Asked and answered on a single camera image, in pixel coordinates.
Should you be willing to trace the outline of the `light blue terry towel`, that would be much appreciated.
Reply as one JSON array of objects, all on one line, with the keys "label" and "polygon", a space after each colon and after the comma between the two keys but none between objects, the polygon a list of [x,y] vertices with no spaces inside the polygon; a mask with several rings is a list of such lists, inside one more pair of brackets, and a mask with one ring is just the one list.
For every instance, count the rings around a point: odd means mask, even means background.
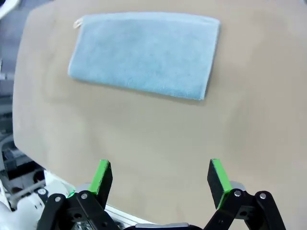
[{"label": "light blue terry towel", "polygon": [[185,13],[89,14],[78,29],[68,75],[73,79],[203,100],[221,23]]}]

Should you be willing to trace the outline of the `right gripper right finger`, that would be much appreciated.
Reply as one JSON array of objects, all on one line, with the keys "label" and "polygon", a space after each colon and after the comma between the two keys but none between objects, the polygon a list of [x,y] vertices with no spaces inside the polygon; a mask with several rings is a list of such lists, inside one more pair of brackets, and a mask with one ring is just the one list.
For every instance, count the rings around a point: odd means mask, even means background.
[{"label": "right gripper right finger", "polygon": [[268,191],[251,195],[231,185],[219,159],[211,159],[207,181],[216,212],[203,230],[229,230],[235,219],[249,230],[286,230],[279,209]]}]

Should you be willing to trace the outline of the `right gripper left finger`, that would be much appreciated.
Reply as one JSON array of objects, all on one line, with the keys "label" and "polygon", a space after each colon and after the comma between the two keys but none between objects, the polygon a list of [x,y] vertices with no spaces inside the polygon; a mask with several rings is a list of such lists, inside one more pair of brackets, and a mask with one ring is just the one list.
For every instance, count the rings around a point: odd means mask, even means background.
[{"label": "right gripper left finger", "polygon": [[112,180],[110,162],[101,160],[88,189],[48,198],[39,230],[121,230],[105,211]]}]

